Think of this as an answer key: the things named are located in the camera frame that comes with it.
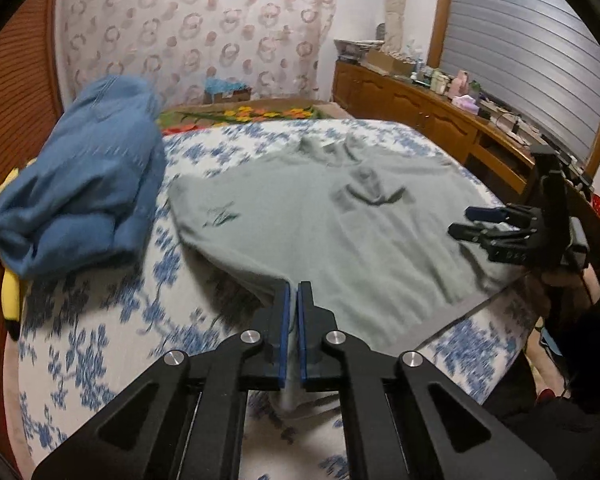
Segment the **grey-green pants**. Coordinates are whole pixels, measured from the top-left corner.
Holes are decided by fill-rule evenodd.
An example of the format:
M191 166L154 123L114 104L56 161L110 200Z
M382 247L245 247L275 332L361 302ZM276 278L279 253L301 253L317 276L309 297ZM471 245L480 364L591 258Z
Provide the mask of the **grey-green pants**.
M181 241L265 298L310 282L345 332L383 352L419 347L518 278L448 232L478 188L442 156L356 136L304 138L168 189Z

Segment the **long wooden sideboard cabinet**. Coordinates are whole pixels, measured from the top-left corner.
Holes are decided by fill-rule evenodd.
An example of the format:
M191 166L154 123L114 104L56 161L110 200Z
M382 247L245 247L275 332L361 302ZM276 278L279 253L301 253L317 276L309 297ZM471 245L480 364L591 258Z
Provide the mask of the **long wooden sideboard cabinet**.
M529 149L443 96L338 61L332 97L355 118L398 122L417 130L504 202L532 199L536 170Z

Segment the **pink tissue pack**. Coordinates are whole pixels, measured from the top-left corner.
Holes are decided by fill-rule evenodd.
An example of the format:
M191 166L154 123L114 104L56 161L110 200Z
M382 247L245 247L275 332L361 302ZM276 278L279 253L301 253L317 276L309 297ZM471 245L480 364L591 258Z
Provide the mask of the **pink tissue pack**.
M464 96L456 96L452 99L451 104L471 115L477 115L480 110L477 101L469 94L465 94Z

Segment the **pink bottle on sideboard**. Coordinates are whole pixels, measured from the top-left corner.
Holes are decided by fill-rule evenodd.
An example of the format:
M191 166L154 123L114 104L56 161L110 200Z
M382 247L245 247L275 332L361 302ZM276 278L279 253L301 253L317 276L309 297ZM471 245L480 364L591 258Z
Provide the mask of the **pink bottle on sideboard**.
M469 93L469 75L466 70L460 70L451 81L448 97L452 100Z

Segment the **cardboard box on sideboard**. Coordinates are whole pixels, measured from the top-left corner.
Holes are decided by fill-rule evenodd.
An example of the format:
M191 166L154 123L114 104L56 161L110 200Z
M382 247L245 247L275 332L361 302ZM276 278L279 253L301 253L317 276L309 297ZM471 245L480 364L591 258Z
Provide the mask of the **cardboard box on sideboard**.
M379 50L369 50L365 55L364 63L388 75L404 77L411 76L415 67L415 63L411 60L397 58Z

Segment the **blue floral white quilt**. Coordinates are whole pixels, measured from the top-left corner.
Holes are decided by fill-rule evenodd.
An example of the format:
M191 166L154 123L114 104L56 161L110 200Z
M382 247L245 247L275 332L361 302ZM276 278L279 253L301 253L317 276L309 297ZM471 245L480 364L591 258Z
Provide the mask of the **blue floral white quilt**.
M355 134L410 156L442 155L396 122L327 119L254 122L167 136L166 184L179 174L212 177L279 150L300 136L323 143ZM166 193L138 268L93 270L69 281L33 285L20 336L4 359L7 431L17 467L35 466L115 393L171 349L210 350L233 326L220 307L248 292L197 256L183 254ZM524 348L536 316L513 289L422 348L424 356L483 402ZM239 479L349 479L336 410L280 419L264 393L250 394Z

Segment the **grey window roller blind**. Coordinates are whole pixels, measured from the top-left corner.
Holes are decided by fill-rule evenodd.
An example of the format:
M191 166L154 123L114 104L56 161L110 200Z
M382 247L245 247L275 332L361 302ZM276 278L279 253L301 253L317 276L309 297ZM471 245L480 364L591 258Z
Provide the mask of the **grey window roller blind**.
M600 125L600 45L566 0L451 0L440 67L586 159Z

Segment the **folded blue denim jeans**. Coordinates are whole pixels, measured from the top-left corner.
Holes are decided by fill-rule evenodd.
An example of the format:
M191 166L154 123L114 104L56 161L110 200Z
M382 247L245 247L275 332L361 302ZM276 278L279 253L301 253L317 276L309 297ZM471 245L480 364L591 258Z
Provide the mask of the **folded blue denim jeans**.
M0 192L7 269L34 280L144 254L166 172L160 110L140 77L106 76L80 93Z

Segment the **colourful floral blanket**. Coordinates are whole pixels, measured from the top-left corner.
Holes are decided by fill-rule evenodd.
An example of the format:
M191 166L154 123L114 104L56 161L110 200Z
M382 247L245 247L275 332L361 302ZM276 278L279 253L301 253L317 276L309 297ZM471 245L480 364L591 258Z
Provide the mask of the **colourful floral blanket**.
M288 98L182 105L164 110L157 124L165 136L170 136L250 122L349 118L351 115L337 103Z

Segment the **yellow plush toy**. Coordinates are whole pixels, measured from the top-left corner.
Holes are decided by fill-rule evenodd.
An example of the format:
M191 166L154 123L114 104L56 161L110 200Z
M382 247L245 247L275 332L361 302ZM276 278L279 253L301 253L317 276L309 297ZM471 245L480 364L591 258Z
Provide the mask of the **yellow plush toy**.
M0 196L5 190L12 188L12 182L16 181L20 186L20 192L24 193L23 182L24 179L20 178L20 174L23 170L28 169L31 165L36 162L35 158L30 159L23 168L15 167L10 170L10 173L5 177L5 180L0 184ZM20 277L12 269L6 266L4 261L1 261L4 268L4 274L1 286L1 305L3 318L7 328L9 338L13 341L17 341L20 336L21 327L21 312L22 312L22 298L21 298L21 284Z

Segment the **cardboard box with blue cloth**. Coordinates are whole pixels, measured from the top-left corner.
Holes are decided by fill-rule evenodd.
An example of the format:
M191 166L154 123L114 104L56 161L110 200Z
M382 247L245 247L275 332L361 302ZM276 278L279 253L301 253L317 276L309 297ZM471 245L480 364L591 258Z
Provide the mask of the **cardboard box with blue cloth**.
M242 81L211 77L204 82L204 104L245 102L250 99L251 88Z

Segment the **patterned pink circle curtain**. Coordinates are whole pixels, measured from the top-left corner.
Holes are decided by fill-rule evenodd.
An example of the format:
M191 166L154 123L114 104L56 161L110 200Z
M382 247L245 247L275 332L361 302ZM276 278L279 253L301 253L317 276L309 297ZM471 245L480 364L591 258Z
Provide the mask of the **patterned pink circle curtain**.
M201 102L210 79L313 99L336 2L56 0L61 99L107 75L144 77L165 106Z

